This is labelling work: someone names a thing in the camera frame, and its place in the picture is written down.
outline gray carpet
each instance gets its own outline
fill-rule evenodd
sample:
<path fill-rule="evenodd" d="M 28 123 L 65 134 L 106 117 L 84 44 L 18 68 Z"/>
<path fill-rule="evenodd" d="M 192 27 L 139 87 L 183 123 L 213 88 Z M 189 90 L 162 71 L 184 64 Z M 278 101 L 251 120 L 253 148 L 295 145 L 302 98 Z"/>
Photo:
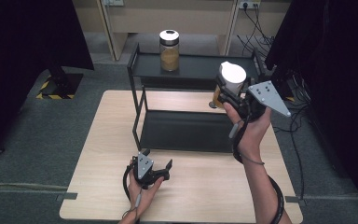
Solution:
<path fill-rule="evenodd" d="M 41 74 L 7 134 L 6 151 L 0 154 L 0 223 L 106 223 L 61 219 L 59 198 L 70 183 L 103 92 L 129 90 L 127 71 L 120 64 L 95 64 L 95 71 L 65 70 L 85 75 L 75 98 L 35 99 L 48 76 Z M 272 118 L 273 126 L 281 129 L 288 130 L 290 121 L 275 114 Z M 276 135 L 300 196 L 300 170 L 290 133 Z M 303 223 L 358 223 L 356 187 L 337 175 L 307 117 L 294 138 L 305 183 Z"/>

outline power strip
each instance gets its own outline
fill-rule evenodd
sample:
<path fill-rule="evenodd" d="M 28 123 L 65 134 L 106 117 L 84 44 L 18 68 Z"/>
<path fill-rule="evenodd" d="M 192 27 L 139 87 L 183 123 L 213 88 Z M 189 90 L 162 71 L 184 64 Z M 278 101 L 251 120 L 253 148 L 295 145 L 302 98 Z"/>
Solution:
<path fill-rule="evenodd" d="M 256 8 L 256 6 L 260 7 L 261 1 L 257 1 L 257 0 L 254 0 L 254 1 L 251 1 L 251 0 L 241 1 L 240 2 L 240 8 L 243 8 L 244 3 L 248 4 L 248 7 L 246 9 L 253 9 L 253 8 Z"/>

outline glass jar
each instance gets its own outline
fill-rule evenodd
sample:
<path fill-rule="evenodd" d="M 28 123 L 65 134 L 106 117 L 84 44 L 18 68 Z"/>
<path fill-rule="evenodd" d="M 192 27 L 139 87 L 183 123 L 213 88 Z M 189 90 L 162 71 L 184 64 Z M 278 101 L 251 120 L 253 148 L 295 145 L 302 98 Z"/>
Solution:
<path fill-rule="evenodd" d="M 174 30 L 165 30 L 159 34 L 159 53 L 161 68 L 174 71 L 179 67 L 179 34 Z"/>

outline yellow black hazard tape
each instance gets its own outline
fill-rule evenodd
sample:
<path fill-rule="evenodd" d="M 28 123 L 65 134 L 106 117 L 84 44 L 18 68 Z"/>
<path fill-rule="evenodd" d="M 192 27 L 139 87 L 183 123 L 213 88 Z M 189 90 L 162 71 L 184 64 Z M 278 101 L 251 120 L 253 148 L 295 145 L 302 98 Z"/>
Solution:
<path fill-rule="evenodd" d="M 45 93 L 44 90 L 48 87 L 48 85 L 54 85 L 54 83 L 50 83 L 52 77 L 49 76 L 48 79 L 43 83 L 42 87 L 39 90 L 39 93 L 36 95 L 37 99 L 51 99 L 51 100 L 62 100 L 62 99 L 73 99 L 75 97 L 74 94 L 58 94 L 57 92 L 53 91 L 52 93 Z"/>

